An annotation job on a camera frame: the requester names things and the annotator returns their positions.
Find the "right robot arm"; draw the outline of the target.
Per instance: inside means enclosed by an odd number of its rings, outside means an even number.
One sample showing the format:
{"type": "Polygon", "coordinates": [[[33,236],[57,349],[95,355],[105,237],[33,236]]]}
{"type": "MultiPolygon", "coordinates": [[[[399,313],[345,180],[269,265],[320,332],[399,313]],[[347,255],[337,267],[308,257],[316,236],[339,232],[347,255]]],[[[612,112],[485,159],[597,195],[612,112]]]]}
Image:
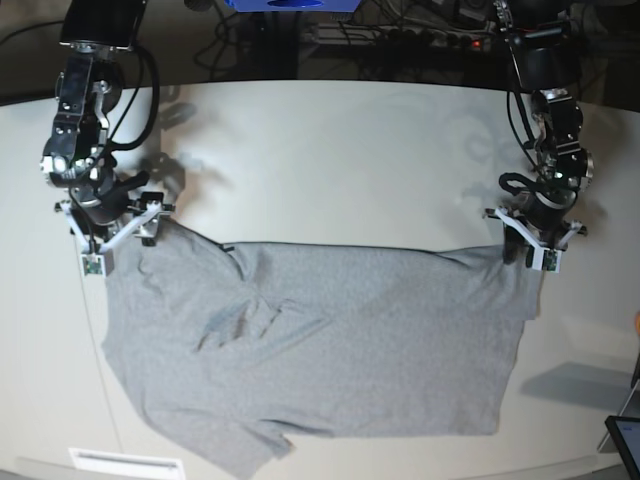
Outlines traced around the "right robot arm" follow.
{"type": "Polygon", "coordinates": [[[140,171],[121,179],[114,156],[140,147],[158,115],[157,64],[137,42],[145,9],[143,1],[74,1],[62,22],[60,43],[72,53],[57,80],[57,111],[40,171],[50,186],[67,192],[68,201],[58,208],[89,255],[104,253],[167,209],[159,194],[132,199],[131,191],[145,186],[150,174],[140,171]],[[146,124],[125,143],[115,140],[117,129],[108,119],[124,89],[124,73],[115,58],[120,52],[138,58],[152,88],[146,124]]]}

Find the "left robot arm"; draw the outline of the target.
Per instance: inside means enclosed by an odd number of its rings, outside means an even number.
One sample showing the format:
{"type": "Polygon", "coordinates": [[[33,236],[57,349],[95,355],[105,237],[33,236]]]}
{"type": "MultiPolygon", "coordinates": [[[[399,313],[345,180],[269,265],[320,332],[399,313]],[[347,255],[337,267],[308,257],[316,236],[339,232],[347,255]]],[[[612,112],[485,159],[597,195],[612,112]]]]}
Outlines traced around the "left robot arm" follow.
{"type": "Polygon", "coordinates": [[[527,268],[557,273],[571,239],[586,227],[567,214],[593,179],[592,154],[580,144],[583,113],[569,88],[580,80],[580,61],[568,1],[497,1],[501,37],[512,58],[516,106],[525,135],[517,140],[533,175],[505,172],[500,188],[510,201],[486,214],[503,225],[503,260],[519,255],[527,268]]]}

